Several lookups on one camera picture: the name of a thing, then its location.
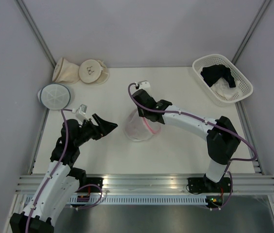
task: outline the perforated metal strip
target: perforated metal strip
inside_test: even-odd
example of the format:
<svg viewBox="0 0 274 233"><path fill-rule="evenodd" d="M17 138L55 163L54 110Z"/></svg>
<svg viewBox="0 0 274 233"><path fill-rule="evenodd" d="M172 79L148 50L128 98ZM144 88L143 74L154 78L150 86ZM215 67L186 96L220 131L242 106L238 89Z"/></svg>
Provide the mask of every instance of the perforated metal strip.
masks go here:
<svg viewBox="0 0 274 233"><path fill-rule="evenodd" d="M26 204L29 203L33 195L28 195ZM77 195L73 195L67 204L94 204L100 195L91 194L88 202L77 201ZM206 196L198 195L191 197L188 195L182 196L104 196L99 204L104 205L207 205Z"/></svg>

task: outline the black cloth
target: black cloth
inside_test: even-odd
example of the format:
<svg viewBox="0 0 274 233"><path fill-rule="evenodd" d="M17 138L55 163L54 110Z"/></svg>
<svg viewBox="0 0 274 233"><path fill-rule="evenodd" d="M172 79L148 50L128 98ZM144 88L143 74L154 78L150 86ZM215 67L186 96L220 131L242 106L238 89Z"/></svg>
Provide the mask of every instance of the black cloth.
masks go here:
<svg viewBox="0 0 274 233"><path fill-rule="evenodd" d="M231 70L230 68L225 67L225 65L204 67L201 75L209 87L218 81L219 78L224 78L229 83L229 87L236 87L234 78L231 75Z"/></svg>

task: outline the white laundry basket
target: white laundry basket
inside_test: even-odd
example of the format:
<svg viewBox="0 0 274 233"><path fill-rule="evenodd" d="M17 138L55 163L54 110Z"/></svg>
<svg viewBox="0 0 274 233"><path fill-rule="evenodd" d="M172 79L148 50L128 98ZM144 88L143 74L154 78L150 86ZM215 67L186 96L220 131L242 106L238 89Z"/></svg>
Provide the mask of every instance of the white laundry basket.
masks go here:
<svg viewBox="0 0 274 233"><path fill-rule="evenodd" d="M234 79L239 80L239 88L242 92L242 96L236 93L231 99L227 100L225 97L218 95L214 92L205 82L198 70L201 67L209 67L213 65L225 65L231 69L231 74ZM205 57L201 57L193 62L192 68L194 70L194 78L197 83L202 87L205 93L211 98L211 100L220 107L225 107L230 104L236 103L240 100L250 96L253 92L253 86L248 79L225 57L220 54L211 54Z"/></svg>

